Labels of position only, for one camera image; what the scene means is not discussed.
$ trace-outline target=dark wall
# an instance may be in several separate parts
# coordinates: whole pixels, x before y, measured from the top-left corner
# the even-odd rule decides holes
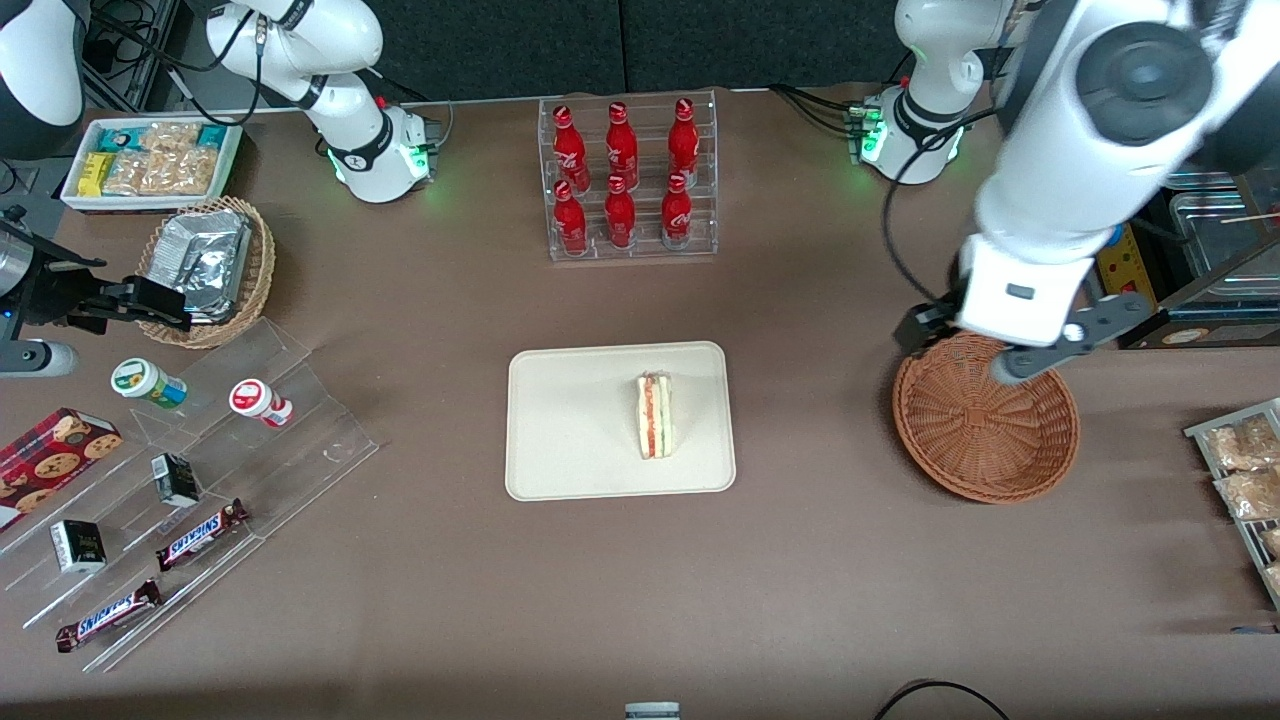
[[[187,3],[197,18],[220,4]],[[378,69],[433,100],[876,81],[904,53],[896,0],[366,3],[385,36]]]
[[[627,88],[886,79],[896,0],[621,0]]]

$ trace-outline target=sandwich slice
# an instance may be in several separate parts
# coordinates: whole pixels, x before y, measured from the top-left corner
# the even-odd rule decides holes
[[[640,455],[645,460],[669,457],[676,447],[676,430],[671,420],[671,375],[645,373],[636,379],[640,391],[637,428]]]

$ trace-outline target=cookie box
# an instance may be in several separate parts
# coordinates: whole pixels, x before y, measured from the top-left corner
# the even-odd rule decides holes
[[[220,120],[232,118],[218,117]],[[140,213],[165,213],[177,208],[189,208],[201,202],[207,202],[223,195],[227,179],[232,174],[232,163],[236,160],[236,150],[239,149],[243,128],[229,127],[218,150],[218,163],[214,165],[214,178],[209,183],[209,190],[204,195],[148,195],[148,196],[81,196],[77,182],[84,170],[84,164],[90,154],[99,149],[99,142],[104,132],[119,131],[146,126],[152,122],[165,123],[201,123],[209,124],[200,115],[146,115],[133,118],[111,118],[93,120],[84,129],[76,159],[72,161],[70,173],[63,183],[61,201],[73,210],[86,214],[140,214]]]
[[[63,407],[0,450],[0,532],[122,442],[111,423]]]

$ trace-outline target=small black box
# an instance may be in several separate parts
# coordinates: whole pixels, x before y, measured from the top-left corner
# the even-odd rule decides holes
[[[93,523],[61,520],[49,527],[54,553],[63,573],[91,573],[106,568],[102,533]]]
[[[183,457],[165,452],[151,459],[151,477],[156,482],[160,502],[177,507],[191,507],[200,502],[200,488],[191,462]]]

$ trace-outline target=snickers bar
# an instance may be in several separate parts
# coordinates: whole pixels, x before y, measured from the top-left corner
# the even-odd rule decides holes
[[[164,605],[164,597],[160,596],[160,588],[156,587],[156,582],[147,580],[138,589],[79,623],[59,629],[56,638],[58,652],[70,652],[88,642],[90,638],[101,630],[119,625],[125,619],[157,605]]]
[[[241,505],[239,498],[232,501],[230,505],[224,505],[216,515],[205,520],[204,523],[192,528],[192,530],[180,538],[173,541],[173,544],[164,550],[156,551],[156,559],[160,561],[160,571],[173,570],[182,562],[191,560],[200,553],[201,550],[209,547],[219,536],[227,530],[239,525],[246,519],[248,519],[248,511]]]

